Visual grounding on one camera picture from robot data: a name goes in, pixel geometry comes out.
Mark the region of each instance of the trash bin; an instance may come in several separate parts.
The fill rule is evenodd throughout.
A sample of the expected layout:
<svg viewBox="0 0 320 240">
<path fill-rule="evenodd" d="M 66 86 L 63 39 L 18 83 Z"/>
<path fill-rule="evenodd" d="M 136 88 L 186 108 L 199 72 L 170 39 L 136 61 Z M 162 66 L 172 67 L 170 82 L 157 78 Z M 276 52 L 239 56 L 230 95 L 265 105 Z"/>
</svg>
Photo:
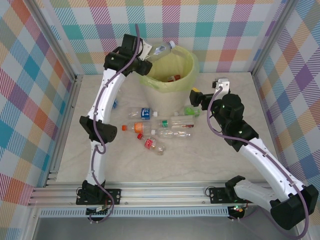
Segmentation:
<svg viewBox="0 0 320 240">
<path fill-rule="evenodd" d="M 152 63 L 146 76 L 139 75 L 149 107 L 159 116 L 173 116 L 186 103 L 199 73 L 197 57 L 181 46 Z M 170 76 L 180 75 L 179 80 L 166 82 Z"/>
</svg>

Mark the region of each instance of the white table surface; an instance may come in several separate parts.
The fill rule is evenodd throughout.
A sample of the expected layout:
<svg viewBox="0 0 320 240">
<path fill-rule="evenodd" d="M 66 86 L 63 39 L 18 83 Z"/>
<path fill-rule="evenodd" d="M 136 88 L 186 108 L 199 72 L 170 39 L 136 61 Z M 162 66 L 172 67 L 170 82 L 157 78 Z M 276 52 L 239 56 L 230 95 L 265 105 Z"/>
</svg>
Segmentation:
<svg viewBox="0 0 320 240">
<path fill-rule="evenodd" d="M 231 92 L 238 94 L 244 104 L 244 120 L 276 155 L 251 74 L 200 73 L 195 87 L 204 94 L 212 93 L 212 81 L 217 77 L 229 78 Z M 90 140 L 79 124 L 79 118 L 87 115 L 101 80 L 101 75 L 86 75 L 83 78 L 58 171 L 58 182 L 82 182 L 88 173 Z M 124 95 L 121 105 L 147 105 L 141 86 L 132 74 L 125 80 L 121 91 Z M 122 124 L 128 122 L 127 108 L 121 105 L 111 112 L 110 124 L 118 127 L 118 134 L 110 143 L 106 159 L 104 172 L 108 182 L 215 181 L 229 180 L 237 175 L 249 180 L 263 180 L 246 158 L 210 131 L 205 114 L 196 119 L 191 139 L 165 139 L 166 151 L 158 156 L 144 148 L 135 133 L 121 131 Z M 219 129 L 214 119 L 211 122 Z"/>
</svg>

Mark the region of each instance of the bottle in trash bin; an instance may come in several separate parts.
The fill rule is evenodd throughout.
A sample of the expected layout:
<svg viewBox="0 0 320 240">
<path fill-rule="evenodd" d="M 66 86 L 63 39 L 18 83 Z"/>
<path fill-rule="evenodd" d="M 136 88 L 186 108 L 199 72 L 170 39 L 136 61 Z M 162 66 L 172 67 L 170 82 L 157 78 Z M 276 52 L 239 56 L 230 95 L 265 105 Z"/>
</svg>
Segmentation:
<svg viewBox="0 0 320 240">
<path fill-rule="evenodd" d="M 174 112 L 175 116 L 185 116 L 185 115 L 194 115 L 195 117 L 199 117 L 202 110 L 198 106 L 184 106 L 180 111 Z"/>
<path fill-rule="evenodd" d="M 195 126 L 195 117 L 187 116 L 172 116 L 169 119 L 157 120 L 159 128 L 193 128 Z"/>
<path fill-rule="evenodd" d="M 176 47 L 174 41 L 162 42 L 160 44 L 154 44 L 149 53 L 149 57 L 146 59 L 149 62 L 155 62 L 160 58 L 171 53 L 171 50 Z"/>
<path fill-rule="evenodd" d="M 154 137 L 146 137 L 142 133 L 139 133 L 137 138 L 143 142 L 144 146 L 147 149 L 153 150 L 158 155 L 164 154 L 164 150 L 166 149 L 165 145 L 162 142 L 156 140 Z"/>
<path fill-rule="evenodd" d="M 130 131 L 136 134 L 150 134 L 151 123 L 148 121 L 129 122 L 127 125 L 122 125 L 122 131 Z"/>
<path fill-rule="evenodd" d="M 128 112 L 129 119 L 150 120 L 151 116 L 158 116 L 157 111 L 153 111 L 148 107 L 130 107 Z"/>
<path fill-rule="evenodd" d="M 190 138 L 192 136 L 192 130 L 188 127 L 160 127 L 159 129 L 152 129 L 151 135 L 158 135 L 163 139 Z"/>
</svg>

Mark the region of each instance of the plaid fabric backdrop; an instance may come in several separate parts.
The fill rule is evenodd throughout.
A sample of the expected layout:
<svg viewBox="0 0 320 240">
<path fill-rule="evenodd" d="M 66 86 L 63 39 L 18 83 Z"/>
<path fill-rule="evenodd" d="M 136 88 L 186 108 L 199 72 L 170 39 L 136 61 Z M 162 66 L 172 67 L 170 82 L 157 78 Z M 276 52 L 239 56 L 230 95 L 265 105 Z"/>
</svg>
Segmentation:
<svg viewBox="0 0 320 240">
<path fill-rule="evenodd" d="M 280 161 L 320 191 L 320 0 L 299 1 L 255 81 Z"/>
<path fill-rule="evenodd" d="M 76 73 L 101 74 L 125 33 L 173 40 L 201 72 L 248 72 L 286 0 L 37 0 Z"/>
<path fill-rule="evenodd" d="M 0 1 L 0 239 L 45 177 L 71 80 L 22 0 Z"/>
</svg>

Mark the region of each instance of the yellow plastic bag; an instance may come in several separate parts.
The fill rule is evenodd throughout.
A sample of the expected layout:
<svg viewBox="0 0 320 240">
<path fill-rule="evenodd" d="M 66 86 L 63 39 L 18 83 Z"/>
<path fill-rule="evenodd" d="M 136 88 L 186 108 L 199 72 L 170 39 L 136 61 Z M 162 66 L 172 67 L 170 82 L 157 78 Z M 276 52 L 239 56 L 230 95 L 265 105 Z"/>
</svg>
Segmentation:
<svg viewBox="0 0 320 240">
<path fill-rule="evenodd" d="M 152 63 L 151 71 L 140 76 L 140 83 L 161 93 L 191 91 L 199 73 L 197 57 L 181 46 Z M 180 75 L 181 79 L 164 82 L 168 77 Z"/>
</svg>

